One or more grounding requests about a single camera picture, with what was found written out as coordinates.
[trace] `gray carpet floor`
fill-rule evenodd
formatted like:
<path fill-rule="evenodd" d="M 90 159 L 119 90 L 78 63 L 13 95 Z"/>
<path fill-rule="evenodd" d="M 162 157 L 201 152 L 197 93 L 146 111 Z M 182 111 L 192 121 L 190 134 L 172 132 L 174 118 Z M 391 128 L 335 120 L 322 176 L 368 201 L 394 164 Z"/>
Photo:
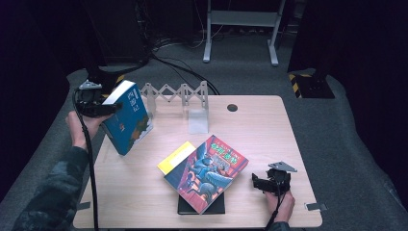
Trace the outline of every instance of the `gray carpet floor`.
<path fill-rule="evenodd" d="M 408 230 L 408 214 L 398 203 L 392 182 L 375 163 L 355 131 L 353 114 L 343 86 L 328 76 L 327 82 L 335 99 L 296 98 L 287 73 L 295 36 L 283 36 L 277 50 L 277 67 L 270 64 L 267 39 L 266 36 L 252 35 L 213 41 L 209 64 L 202 62 L 204 44 L 196 48 L 169 45 L 155 54 L 185 68 L 188 68 L 187 64 L 213 83 L 220 94 L 279 95 L 283 98 L 317 201 L 329 208 L 321 212 L 322 226 L 308 230 Z M 108 69 L 124 67 L 129 66 L 115 65 Z M 67 78 L 72 92 L 85 81 L 87 73 L 78 70 Z M 193 86 L 198 86 L 200 82 L 190 74 L 177 73 L 154 60 L 125 78 L 139 86 L 151 83 L 156 89 L 164 84 L 178 89 L 186 82 Z M 70 146 L 70 136 L 64 123 L 67 112 L 72 110 L 70 97 L 69 94 L 30 163 L 1 202 L 1 230 L 12 228 L 38 182 Z M 95 155 L 103 137 L 100 131 L 93 140 Z"/>

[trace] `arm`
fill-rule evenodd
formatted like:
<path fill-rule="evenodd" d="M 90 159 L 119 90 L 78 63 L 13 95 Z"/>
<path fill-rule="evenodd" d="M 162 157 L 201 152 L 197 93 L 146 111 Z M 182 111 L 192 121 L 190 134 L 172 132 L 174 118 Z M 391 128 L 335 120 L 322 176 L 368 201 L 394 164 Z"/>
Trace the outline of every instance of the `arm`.
<path fill-rule="evenodd" d="M 276 209 L 278 198 L 270 192 L 265 192 L 265 196 L 267 197 L 269 212 L 272 214 Z M 294 197 L 291 191 L 287 191 L 279 207 L 278 214 L 268 231 L 289 231 L 290 227 L 288 222 L 292 216 L 293 206 Z"/>
<path fill-rule="evenodd" d="M 106 118 L 108 116 L 83 117 L 91 139 Z M 15 221 L 13 230 L 67 230 L 74 219 L 88 165 L 88 152 L 77 115 L 71 112 L 65 121 L 69 126 L 72 146 L 40 183 L 34 197 Z"/>

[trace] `wooden tabletop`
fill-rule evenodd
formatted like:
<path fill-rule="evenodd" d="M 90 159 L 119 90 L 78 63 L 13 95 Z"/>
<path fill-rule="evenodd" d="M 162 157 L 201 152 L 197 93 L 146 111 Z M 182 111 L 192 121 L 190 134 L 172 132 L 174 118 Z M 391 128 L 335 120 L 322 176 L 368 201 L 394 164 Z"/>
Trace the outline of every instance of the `wooden tabletop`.
<path fill-rule="evenodd" d="M 264 228 L 270 214 L 265 196 L 254 189 L 251 173 L 267 179 L 268 164 L 283 161 L 297 169 L 291 189 L 296 203 L 291 227 L 318 227 L 319 211 L 305 203 L 316 202 L 292 126 L 282 99 L 271 95 L 210 95 L 209 134 L 189 134 L 188 114 L 181 99 L 156 99 L 153 130 L 126 155 L 118 155 L 105 137 L 95 163 L 101 228 Z M 235 104 L 235 112 L 227 106 Z M 192 99 L 190 109 L 201 107 Z M 248 160 L 225 192 L 224 215 L 178 215 L 177 192 L 164 179 L 157 164 L 185 141 L 198 146 L 216 135 Z M 82 203 L 92 203 L 90 183 Z M 77 212 L 77 228 L 93 227 L 90 208 Z"/>

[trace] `black book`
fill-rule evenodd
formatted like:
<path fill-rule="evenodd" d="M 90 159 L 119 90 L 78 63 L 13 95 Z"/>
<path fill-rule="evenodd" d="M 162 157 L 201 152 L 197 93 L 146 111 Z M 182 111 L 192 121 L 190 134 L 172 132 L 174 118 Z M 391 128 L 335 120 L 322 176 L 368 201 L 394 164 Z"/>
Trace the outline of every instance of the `black book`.
<path fill-rule="evenodd" d="M 181 195 L 179 195 L 177 213 L 179 215 L 198 215 L 193 207 Z M 225 214 L 224 193 L 220 194 L 203 213 L 203 215 L 209 214 Z"/>

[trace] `sleeve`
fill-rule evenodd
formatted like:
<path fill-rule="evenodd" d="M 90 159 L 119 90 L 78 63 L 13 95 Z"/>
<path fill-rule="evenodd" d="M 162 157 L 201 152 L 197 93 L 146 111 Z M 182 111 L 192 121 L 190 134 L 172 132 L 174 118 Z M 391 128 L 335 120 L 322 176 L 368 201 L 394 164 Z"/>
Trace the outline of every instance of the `sleeve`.
<path fill-rule="evenodd" d="M 13 230 L 68 230 L 81 193 L 88 152 L 72 146 L 37 187 Z"/>
<path fill-rule="evenodd" d="M 274 222 L 268 231 L 290 231 L 289 224 L 284 221 Z"/>

